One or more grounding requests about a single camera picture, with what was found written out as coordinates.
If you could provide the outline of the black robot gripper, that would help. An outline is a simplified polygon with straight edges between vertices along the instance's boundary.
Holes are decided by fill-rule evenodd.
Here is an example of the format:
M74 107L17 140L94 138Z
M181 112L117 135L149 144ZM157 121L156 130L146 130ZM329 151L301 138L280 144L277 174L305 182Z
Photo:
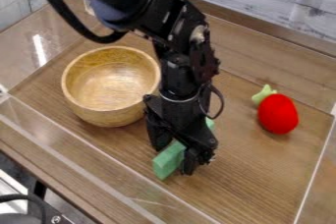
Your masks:
M210 93L201 91L189 99L170 99L162 94L158 96L146 94L142 97L145 104L145 123L149 142L156 151L162 150L172 141L169 128L181 131L192 123L208 115L210 109ZM192 175L198 166L209 165L214 160L214 149L197 149L188 147L184 151L181 173Z

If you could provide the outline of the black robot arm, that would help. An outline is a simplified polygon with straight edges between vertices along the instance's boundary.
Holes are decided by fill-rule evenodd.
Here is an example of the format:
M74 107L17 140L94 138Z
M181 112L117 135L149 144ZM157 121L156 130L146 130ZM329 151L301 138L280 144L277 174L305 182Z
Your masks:
M152 39L160 60L160 87L142 97L152 147L172 140L185 149L178 166L185 175L212 162L217 139L206 124L210 97L218 94L212 77L220 61L210 47L204 13L189 0L89 0L94 15L116 32L137 30Z

